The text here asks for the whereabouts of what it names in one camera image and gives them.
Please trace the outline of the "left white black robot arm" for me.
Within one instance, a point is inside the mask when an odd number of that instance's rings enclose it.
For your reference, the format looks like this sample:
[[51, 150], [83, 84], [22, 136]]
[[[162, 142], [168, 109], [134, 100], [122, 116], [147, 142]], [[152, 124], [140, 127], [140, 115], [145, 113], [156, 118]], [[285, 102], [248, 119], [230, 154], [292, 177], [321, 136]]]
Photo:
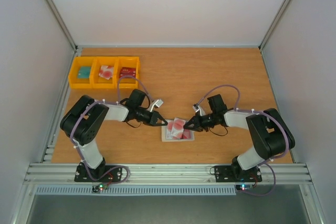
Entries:
[[81, 161], [88, 167], [87, 175], [94, 181], [105, 177], [104, 158], [100, 153], [96, 136], [104, 121], [128, 123], [136, 120], [147, 126], [167, 126], [168, 122], [155, 110], [163, 104], [160, 99], [151, 101], [149, 95], [134, 89], [128, 98], [108, 103], [83, 95], [66, 113], [60, 129], [77, 149]]

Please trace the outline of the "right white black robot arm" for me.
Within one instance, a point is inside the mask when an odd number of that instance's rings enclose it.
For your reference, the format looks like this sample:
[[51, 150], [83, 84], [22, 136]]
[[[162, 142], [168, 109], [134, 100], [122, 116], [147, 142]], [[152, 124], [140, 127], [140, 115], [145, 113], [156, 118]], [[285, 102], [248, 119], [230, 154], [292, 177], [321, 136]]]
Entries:
[[229, 109], [221, 95], [207, 99], [211, 113], [204, 114], [198, 104], [195, 115], [185, 123], [186, 130], [208, 132], [217, 125], [249, 131], [252, 147], [232, 160], [232, 175], [243, 180], [256, 168], [286, 155], [295, 146], [295, 139], [277, 109], [264, 111]]

